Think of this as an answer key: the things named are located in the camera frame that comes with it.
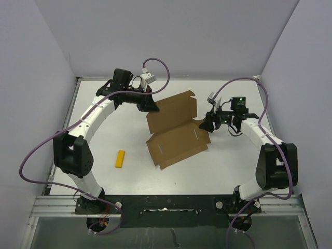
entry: yellow object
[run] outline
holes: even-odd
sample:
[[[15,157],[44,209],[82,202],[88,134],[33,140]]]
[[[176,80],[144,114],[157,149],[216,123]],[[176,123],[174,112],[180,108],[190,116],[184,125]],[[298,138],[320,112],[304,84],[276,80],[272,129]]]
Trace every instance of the yellow object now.
[[[122,168],[122,163],[123,159],[125,157],[125,151],[124,150],[119,150],[118,157],[115,162],[115,167],[116,168]]]

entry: white table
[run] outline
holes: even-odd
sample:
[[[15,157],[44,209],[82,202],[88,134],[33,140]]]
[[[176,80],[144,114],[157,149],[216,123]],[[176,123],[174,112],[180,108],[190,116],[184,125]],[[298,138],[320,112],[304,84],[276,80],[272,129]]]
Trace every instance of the white table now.
[[[226,81],[172,80],[162,92],[154,95],[161,100],[187,90],[197,98],[197,119],[203,119],[211,109],[206,101]],[[74,123],[90,105],[97,89],[104,81],[82,81],[74,105],[70,124]],[[151,84],[157,90],[164,81]],[[228,85],[219,96],[223,101],[232,96],[246,96],[251,113],[260,116],[263,104],[253,81],[237,81]],[[269,128],[267,118],[262,124]],[[254,177],[258,151],[250,140],[242,135],[232,137],[226,126],[210,134],[208,150],[161,170],[154,166],[146,141],[151,137],[146,113],[134,104],[122,104],[100,126],[90,143],[94,157],[92,172],[107,195],[209,195],[232,194],[235,186]],[[126,151],[123,166],[115,168],[117,153]],[[74,186],[72,180],[60,169],[56,170],[55,182]],[[72,195],[74,191],[53,185],[51,195]]]

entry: wall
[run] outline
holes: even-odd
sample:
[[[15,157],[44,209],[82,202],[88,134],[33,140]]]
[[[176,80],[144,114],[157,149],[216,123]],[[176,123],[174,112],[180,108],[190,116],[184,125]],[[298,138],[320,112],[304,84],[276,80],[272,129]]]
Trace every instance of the wall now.
[[[0,247],[19,248],[42,186],[18,174],[24,156],[61,128],[76,79],[33,0],[0,1]],[[26,165],[47,179],[51,144]]]
[[[299,152],[298,190],[320,248],[331,248],[332,2],[301,0],[264,71],[270,116]]]
[[[262,72],[298,0],[35,2],[77,76],[158,57],[172,78],[229,79]]]

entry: open cardboard box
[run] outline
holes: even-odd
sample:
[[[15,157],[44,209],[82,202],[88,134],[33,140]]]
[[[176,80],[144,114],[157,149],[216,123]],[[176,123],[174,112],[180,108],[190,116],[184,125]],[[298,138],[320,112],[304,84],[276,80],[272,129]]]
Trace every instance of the open cardboard box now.
[[[152,137],[146,141],[155,165],[164,169],[208,148],[207,131],[198,128],[197,100],[186,91],[157,101],[158,113],[146,116]]]

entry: cardboard box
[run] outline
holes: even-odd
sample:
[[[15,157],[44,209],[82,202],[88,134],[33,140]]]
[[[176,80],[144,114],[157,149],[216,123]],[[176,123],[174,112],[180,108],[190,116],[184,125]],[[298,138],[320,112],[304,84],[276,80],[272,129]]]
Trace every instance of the cardboard box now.
[[[208,148],[207,131],[198,128],[197,101],[186,91],[157,101],[158,113],[146,116],[152,137],[146,141],[155,165],[164,169]]]

